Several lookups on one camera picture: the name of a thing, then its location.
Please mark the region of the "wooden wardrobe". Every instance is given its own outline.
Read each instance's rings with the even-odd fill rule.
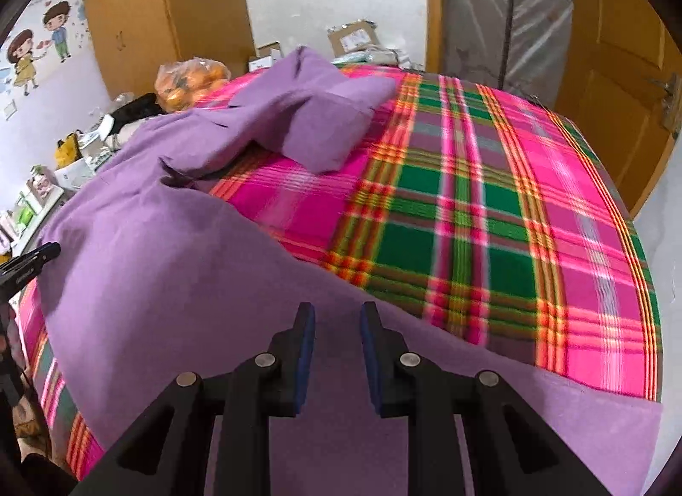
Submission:
[[[84,0],[109,95],[153,92],[163,63],[217,59],[233,76],[254,54],[246,0]]]

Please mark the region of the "bag of oranges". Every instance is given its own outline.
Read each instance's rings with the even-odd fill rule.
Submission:
[[[193,58],[159,67],[154,89],[159,104],[168,112],[192,107],[232,77],[219,61]]]

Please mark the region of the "metal screw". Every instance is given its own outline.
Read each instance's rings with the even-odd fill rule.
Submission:
[[[497,386],[500,381],[499,375],[493,371],[482,371],[478,375],[478,380],[483,386]]]
[[[405,367],[416,367],[421,362],[422,359],[416,353],[407,352],[400,356],[400,363]]]
[[[178,386],[182,387],[192,386],[197,382],[197,374],[193,372],[180,373],[175,379],[175,382],[178,384]]]
[[[256,356],[256,365],[258,367],[270,367],[275,361],[275,356],[271,353],[259,353]]]

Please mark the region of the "gray plastic curtain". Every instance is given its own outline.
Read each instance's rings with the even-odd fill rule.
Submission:
[[[573,0],[443,0],[442,71],[552,107],[572,11]]]

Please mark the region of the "plaid bedsheet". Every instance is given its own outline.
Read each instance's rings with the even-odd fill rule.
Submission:
[[[249,147],[211,194],[370,294],[510,358],[660,400],[662,346],[642,246],[604,167],[563,117],[455,78],[384,75],[344,168],[313,176]],[[225,107],[254,76],[201,102]],[[102,455],[54,359],[34,285],[18,314],[58,451],[78,478]]]

